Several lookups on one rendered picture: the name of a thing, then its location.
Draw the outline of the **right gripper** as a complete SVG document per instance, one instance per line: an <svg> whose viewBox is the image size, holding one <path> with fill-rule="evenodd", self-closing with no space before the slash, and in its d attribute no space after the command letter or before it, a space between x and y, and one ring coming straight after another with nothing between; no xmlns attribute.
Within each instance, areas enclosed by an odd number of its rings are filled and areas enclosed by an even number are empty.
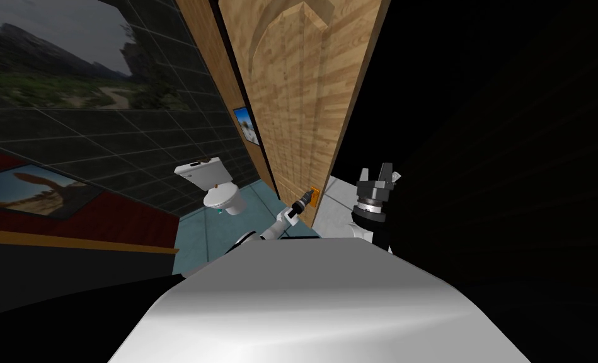
<svg viewBox="0 0 598 363"><path fill-rule="evenodd" d="M358 201L364 204L367 201L387 202L389 194L394 190L395 183L401 175L393 170L393 163L383 163L378 176L378 181L369 181L369 169L362 169L357 186Z"/></svg>

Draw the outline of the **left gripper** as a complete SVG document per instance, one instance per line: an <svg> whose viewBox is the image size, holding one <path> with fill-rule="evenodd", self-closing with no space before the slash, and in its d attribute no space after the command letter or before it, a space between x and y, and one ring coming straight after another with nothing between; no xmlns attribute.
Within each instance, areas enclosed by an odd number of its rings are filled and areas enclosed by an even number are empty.
<svg viewBox="0 0 598 363"><path fill-rule="evenodd" d="M313 190L308 190L303 196L292 204L292 210L294 212L303 212L307 205L311 203L313 199Z"/></svg>

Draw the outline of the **white toilet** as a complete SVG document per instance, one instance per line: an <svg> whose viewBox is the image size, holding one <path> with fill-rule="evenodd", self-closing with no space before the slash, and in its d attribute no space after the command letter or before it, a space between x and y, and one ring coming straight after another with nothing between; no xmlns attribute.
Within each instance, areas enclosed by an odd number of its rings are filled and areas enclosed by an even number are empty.
<svg viewBox="0 0 598 363"><path fill-rule="evenodd" d="M183 177L204 191L206 207L236 216L246 209L239 187L219 157L201 159L177 166L174 174Z"/></svg>

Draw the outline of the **small blue sky picture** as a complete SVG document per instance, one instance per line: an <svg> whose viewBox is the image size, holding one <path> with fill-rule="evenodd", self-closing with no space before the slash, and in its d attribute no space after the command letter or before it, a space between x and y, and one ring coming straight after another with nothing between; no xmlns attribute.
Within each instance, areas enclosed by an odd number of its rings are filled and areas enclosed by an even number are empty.
<svg viewBox="0 0 598 363"><path fill-rule="evenodd" d="M256 134L253 122L251 121L248 109L246 107L241 107L234 109L233 112L236 116L236 120L241 128L245 140L249 143L259 146L260 141Z"/></svg>

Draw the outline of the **light wooden door leaf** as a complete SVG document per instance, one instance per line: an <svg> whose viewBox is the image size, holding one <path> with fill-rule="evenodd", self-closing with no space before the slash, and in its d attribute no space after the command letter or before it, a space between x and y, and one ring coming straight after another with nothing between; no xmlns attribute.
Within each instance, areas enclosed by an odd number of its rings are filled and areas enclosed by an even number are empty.
<svg viewBox="0 0 598 363"><path fill-rule="evenodd" d="M280 200L325 195L391 0L218 0ZM313 226L317 208L302 222Z"/></svg>

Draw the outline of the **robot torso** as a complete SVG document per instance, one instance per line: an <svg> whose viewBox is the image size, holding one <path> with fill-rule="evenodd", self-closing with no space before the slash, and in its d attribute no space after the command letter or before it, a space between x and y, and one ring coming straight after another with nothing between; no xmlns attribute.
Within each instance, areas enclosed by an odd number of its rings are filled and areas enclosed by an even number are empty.
<svg viewBox="0 0 598 363"><path fill-rule="evenodd" d="M187 272L108 363L530 363L465 295L360 238L254 240Z"/></svg>

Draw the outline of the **brown rock desert picture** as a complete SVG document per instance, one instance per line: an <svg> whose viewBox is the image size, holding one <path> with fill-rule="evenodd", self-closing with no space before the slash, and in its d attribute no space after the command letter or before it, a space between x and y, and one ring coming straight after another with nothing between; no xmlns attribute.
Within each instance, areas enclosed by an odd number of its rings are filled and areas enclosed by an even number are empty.
<svg viewBox="0 0 598 363"><path fill-rule="evenodd" d="M0 170L0 211L66 220L102 189L34 164Z"/></svg>

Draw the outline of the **large mountain landscape picture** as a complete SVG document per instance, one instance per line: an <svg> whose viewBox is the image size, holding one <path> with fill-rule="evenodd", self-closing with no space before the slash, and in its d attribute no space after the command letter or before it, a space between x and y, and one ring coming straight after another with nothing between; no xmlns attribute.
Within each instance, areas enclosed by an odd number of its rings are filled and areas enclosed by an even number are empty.
<svg viewBox="0 0 598 363"><path fill-rule="evenodd" d="M0 0L0 108L189 110L173 0Z"/></svg>

